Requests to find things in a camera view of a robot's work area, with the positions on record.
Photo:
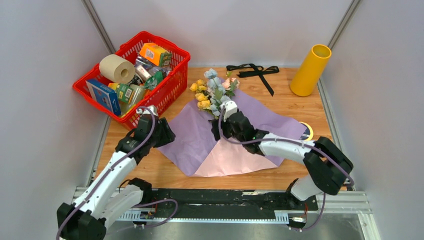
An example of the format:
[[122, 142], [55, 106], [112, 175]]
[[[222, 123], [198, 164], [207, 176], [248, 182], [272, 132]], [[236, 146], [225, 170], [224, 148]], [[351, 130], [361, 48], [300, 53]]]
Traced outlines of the purple wrapping paper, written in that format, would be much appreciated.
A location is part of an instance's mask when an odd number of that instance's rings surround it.
[[[271, 111], [241, 90], [235, 92], [233, 101], [250, 123], [260, 130], [298, 140], [306, 129], [294, 118]], [[210, 114], [198, 109], [197, 100], [190, 101], [169, 123], [176, 135], [175, 140], [159, 148], [188, 177], [194, 177], [194, 173], [218, 142], [211, 132], [210, 119]]]

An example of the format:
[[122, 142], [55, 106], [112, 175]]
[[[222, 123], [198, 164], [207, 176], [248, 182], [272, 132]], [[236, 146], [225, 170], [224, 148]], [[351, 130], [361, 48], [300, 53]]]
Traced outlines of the artificial flower bunch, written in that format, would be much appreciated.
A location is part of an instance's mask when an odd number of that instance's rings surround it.
[[189, 90], [194, 93], [197, 108], [217, 119], [221, 113], [220, 106], [236, 95], [240, 81], [232, 77], [231, 71], [226, 72], [226, 79], [223, 80], [213, 68], [205, 71], [203, 75], [205, 79], [192, 83]]

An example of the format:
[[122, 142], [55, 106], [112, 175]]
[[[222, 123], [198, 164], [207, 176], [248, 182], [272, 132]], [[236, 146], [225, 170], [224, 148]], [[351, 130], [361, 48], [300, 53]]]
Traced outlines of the black ribbon gold lettering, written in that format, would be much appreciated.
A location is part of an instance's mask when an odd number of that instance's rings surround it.
[[268, 81], [265, 79], [264, 75], [270, 75], [270, 74], [277, 74], [280, 72], [280, 69], [278, 66], [270, 66], [268, 68], [264, 68], [260, 65], [255, 65], [253, 63], [245, 63], [241, 65], [227, 65], [226, 70], [227, 71], [235, 71], [235, 70], [243, 70], [243, 69], [249, 69], [246, 71], [240, 71], [237, 76], [239, 78], [248, 78], [248, 77], [259, 77], [265, 88], [268, 90], [270, 95], [273, 97], [275, 92], [273, 88], [270, 86]]

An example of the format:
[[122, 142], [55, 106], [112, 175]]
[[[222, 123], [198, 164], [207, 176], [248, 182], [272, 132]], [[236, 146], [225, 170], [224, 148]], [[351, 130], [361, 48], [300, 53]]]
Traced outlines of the pink wrapping paper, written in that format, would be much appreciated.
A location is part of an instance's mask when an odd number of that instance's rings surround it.
[[283, 159], [280, 157], [251, 154], [242, 145], [219, 140], [196, 170], [194, 176], [223, 177], [241, 175], [277, 168], [282, 162]]

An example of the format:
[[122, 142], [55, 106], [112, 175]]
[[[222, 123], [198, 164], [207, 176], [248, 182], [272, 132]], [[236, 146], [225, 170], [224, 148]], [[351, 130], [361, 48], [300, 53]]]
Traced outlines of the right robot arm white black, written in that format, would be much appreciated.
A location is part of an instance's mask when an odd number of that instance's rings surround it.
[[302, 141], [278, 136], [255, 128], [241, 111], [210, 123], [215, 140], [240, 145], [252, 155], [279, 157], [306, 167], [308, 174], [295, 179], [286, 190], [285, 202], [291, 209], [299, 209], [309, 197], [320, 193], [335, 196], [346, 180], [352, 181], [353, 163], [327, 137]]

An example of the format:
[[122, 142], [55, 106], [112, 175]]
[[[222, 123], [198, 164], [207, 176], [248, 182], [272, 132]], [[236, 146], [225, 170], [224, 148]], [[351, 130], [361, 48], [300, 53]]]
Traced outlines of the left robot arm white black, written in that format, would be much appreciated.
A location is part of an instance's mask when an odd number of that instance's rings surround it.
[[58, 240], [102, 240], [108, 228], [127, 210], [147, 207], [153, 194], [148, 183], [134, 178], [116, 196], [112, 196], [125, 177], [150, 153], [175, 140], [166, 118], [146, 109], [137, 127], [122, 138], [108, 164], [92, 184], [73, 203], [57, 209]]

